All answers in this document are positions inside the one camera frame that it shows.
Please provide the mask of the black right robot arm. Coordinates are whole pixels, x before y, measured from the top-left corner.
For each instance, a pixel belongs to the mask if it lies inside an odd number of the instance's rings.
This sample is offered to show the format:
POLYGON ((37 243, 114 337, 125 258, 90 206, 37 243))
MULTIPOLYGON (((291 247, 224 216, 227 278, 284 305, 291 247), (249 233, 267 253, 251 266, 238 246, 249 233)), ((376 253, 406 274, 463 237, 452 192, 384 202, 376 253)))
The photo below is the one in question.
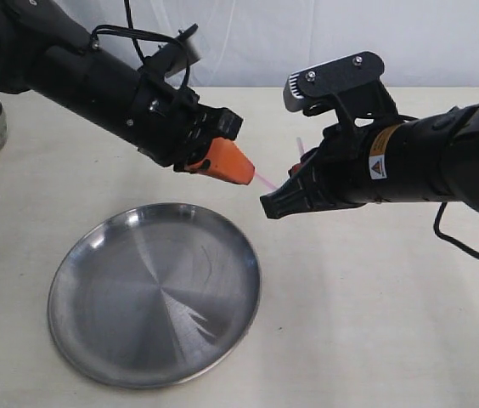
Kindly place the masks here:
POLYGON ((337 111, 321 144, 261 197, 267 218, 387 202, 460 201, 479 213, 479 104, 416 120, 381 108, 362 127, 337 111))

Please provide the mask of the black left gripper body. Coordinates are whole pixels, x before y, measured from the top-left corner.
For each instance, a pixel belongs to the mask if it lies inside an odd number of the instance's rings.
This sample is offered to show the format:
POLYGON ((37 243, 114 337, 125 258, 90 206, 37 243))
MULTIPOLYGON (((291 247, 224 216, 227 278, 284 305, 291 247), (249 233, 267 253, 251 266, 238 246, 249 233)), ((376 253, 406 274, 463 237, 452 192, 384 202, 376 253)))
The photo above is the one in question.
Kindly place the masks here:
POLYGON ((201 159, 214 139, 236 140, 243 118, 226 107, 200 102, 191 88, 165 83, 162 76, 140 72, 132 103, 133 144, 162 167, 178 171, 201 159))

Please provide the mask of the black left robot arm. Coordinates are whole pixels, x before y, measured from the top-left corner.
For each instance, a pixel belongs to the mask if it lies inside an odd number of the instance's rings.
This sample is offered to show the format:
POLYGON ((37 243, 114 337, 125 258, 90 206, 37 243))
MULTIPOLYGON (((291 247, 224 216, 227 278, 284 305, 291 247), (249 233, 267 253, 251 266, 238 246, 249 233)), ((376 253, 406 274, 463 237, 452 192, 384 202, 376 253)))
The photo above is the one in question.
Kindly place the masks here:
POLYGON ((0 1, 0 92, 34 91, 162 167, 247 185, 256 169, 235 143, 242 118, 201 104, 187 80, 168 82, 199 60, 197 29, 86 29, 53 1, 0 1))

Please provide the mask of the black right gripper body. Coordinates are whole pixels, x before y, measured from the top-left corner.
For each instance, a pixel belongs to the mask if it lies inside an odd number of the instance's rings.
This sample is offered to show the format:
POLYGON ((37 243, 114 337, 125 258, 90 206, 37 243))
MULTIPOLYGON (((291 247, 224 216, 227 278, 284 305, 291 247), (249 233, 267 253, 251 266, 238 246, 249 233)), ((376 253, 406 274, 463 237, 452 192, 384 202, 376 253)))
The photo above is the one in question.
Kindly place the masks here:
POLYGON ((324 129, 323 140, 302 158, 302 202, 308 208, 358 208, 375 201, 369 176, 372 123, 348 132, 336 123, 324 129))

